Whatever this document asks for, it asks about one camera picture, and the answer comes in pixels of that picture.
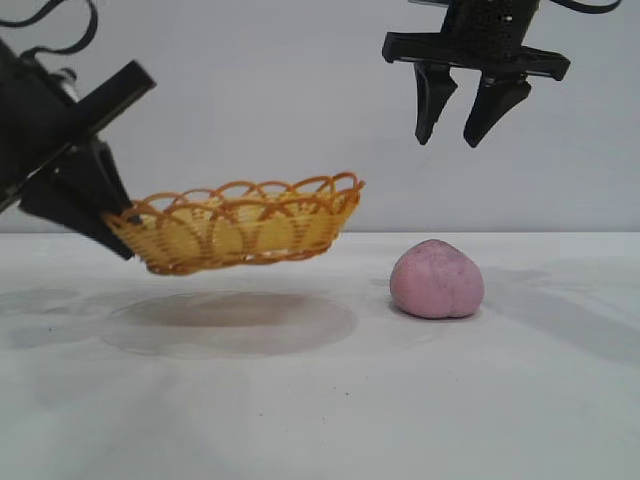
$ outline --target yellow basket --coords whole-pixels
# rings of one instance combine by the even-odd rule
[[[349,172],[292,185],[239,181],[152,195],[104,221],[158,275],[305,260],[331,247],[363,186]]]

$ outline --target white table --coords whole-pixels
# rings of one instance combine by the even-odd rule
[[[465,321],[390,308],[426,238]],[[640,478],[639,234],[350,234],[302,263],[155,277],[0,236],[3,480]]]

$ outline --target pink ball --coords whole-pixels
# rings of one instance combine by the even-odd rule
[[[441,240],[419,243],[402,255],[391,273],[390,287],[398,308],[429,319],[467,317],[484,298],[478,266]]]

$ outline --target white backdrop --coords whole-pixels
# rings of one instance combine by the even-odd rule
[[[0,17],[44,0],[2,0]],[[530,98],[476,150],[462,138],[478,74],[431,142],[413,137],[410,64],[388,65],[387,31],[437,31],[444,9],[406,0],[97,0],[99,35],[67,59],[88,92],[131,59],[158,87],[103,134],[132,197],[236,179],[353,170],[367,181],[352,230],[640,229],[640,3],[573,13],[543,0],[525,44],[565,54],[563,82]],[[16,50],[64,45],[81,2],[41,25],[0,30]],[[16,210],[0,231],[55,230]]]

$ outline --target black clamp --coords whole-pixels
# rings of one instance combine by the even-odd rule
[[[583,13],[607,13],[621,2],[585,7],[552,0]],[[452,68],[479,70],[480,84],[464,138],[476,147],[493,126],[531,92],[529,76],[563,80],[570,62],[559,53],[522,46],[540,0],[415,0],[447,6],[439,33],[387,33],[388,63],[414,64],[418,89],[416,137],[425,145],[457,89]]]
[[[43,18],[64,0],[51,0],[23,22]],[[75,53],[86,47],[97,27],[90,0],[87,33],[72,47],[36,47],[16,56],[0,39],[0,213],[19,208],[81,233],[125,259],[133,252],[102,220],[131,206],[109,146],[98,133],[155,86],[137,63],[131,62],[86,97],[75,93],[75,73],[49,73],[35,55]]]

